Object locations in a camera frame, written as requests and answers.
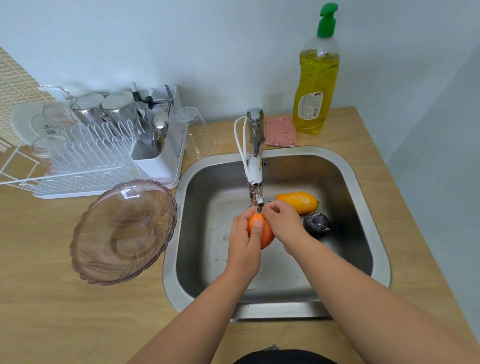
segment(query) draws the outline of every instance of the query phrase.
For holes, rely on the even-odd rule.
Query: wire rack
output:
[[[119,183],[148,178],[129,155],[135,141],[131,121],[127,124],[109,121],[101,126],[80,125],[56,132],[66,137],[69,143],[67,148],[51,153],[55,174],[45,174],[45,167],[29,153],[29,147],[20,145],[0,169],[0,185],[10,185],[31,191],[35,197],[51,199],[101,194]],[[19,176],[19,170],[29,172]]]

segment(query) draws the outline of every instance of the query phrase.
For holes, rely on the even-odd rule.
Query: person's left hand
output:
[[[232,231],[228,238],[228,259],[225,274],[245,285],[250,284],[260,267],[260,237],[262,223],[256,221],[248,237],[248,219],[256,211],[256,206],[233,219]]]

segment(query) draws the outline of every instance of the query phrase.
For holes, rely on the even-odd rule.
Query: brown glass bowl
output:
[[[164,252],[176,224],[177,202],[167,187],[152,180],[119,184],[73,230],[72,267],[92,284],[135,278]]]

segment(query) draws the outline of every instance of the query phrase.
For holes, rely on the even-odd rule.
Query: yellow dish soap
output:
[[[300,52],[300,82],[293,104],[295,128],[305,134],[318,134],[325,123],[335,90],[340,52],[333,39],[338,10],[334,2],[322,7],[317,36]]]

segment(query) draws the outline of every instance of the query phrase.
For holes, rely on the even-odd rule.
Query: faucet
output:
[[[265,206],[262,174],[262,144],[265,142],[263,109],[248,109],[247,123],[250,143],[252,144],[252,152],[247,160],[248,190],[252,205],[257,206],[257,211],[261,212]]]

